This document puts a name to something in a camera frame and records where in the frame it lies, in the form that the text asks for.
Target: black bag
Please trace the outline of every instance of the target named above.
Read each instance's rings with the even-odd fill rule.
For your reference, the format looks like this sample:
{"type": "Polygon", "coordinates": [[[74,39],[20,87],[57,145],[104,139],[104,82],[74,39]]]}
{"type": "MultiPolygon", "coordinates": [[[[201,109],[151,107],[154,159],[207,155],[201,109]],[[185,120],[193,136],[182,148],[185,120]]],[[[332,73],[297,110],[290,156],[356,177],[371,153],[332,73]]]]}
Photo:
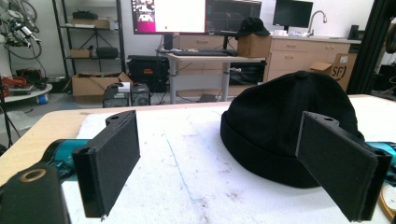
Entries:
{"type": "Polygon", "coordinates": [[[119,57],[119,50],[113,47],[97,48],[96,55],[98,58],[115,59],[119,57]]]}

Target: monitor screen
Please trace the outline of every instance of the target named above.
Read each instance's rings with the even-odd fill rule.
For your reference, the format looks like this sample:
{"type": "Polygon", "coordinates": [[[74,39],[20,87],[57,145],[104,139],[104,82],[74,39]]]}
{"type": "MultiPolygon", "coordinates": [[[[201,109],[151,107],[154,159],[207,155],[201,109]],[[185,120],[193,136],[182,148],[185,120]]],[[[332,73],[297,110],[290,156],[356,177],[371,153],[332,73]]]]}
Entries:
{"type": "Polygon", "coordinates": [[[312,2],[277,0],[273,25],[307,28],[311,17],[312,2]]]}
{"type": "Polygon", "coordinates": [[[205,32],[205,0],[131,0],[134,34],[205,32]]]}
{"type": "Polygon", "coordinates": [[[261,1],[206,0],[206,28],[210,35],[235,36],[246,17],[260,17],[261,1]]]}

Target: black beanie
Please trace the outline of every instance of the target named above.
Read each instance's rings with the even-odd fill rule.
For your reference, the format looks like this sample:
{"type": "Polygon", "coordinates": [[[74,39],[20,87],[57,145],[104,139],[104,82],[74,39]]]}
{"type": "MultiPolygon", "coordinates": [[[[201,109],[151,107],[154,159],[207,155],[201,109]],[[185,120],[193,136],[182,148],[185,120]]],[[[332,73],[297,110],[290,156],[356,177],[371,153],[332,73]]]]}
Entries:
{"type": "Polygon", "coordinates": [[[363,138],[347,94],[330,76],[299,71],[238,95],[221,116],[224,146],[250,172],[295,188],[319,184],[295,151],[303,111],[337,119],[340,127],[363,138]]]}

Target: cabinet drawer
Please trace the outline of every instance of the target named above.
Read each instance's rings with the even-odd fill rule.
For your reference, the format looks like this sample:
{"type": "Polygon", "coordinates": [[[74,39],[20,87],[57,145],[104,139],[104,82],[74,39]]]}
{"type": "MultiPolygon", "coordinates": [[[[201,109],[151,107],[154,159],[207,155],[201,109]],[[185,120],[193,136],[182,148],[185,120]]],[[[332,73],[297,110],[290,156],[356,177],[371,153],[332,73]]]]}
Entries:
{"type": "Polygon", "coordinates": [[[274,50],[307,51],[309,43],[303,40],[273,39],[274,50]]]}
{"type": "Polygon", "coordinates": [[[271,70],[304,70],[306,52],[273,51],[271,54],[271,70]]]}
{"type": "Polygon", "coordinates": [[[222,48],[223,37],[217,35],[179,35],[174,39],[174,48],[214,49],[222,48]]]}

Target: wooden cabinet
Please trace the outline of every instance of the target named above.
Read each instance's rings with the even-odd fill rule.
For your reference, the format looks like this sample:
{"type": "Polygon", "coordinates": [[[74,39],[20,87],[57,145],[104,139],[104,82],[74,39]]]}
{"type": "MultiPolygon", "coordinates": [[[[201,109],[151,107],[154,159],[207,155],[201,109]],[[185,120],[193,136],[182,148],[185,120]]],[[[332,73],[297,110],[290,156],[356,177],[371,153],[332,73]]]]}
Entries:
{"type": "Polygon", "coordinates": [[[333,63],[335,56],[348,53],[349,47],[347,42],[274,37],[264,82],[299,70],[309,70],[309,66],[316,61],[333,63]]]}

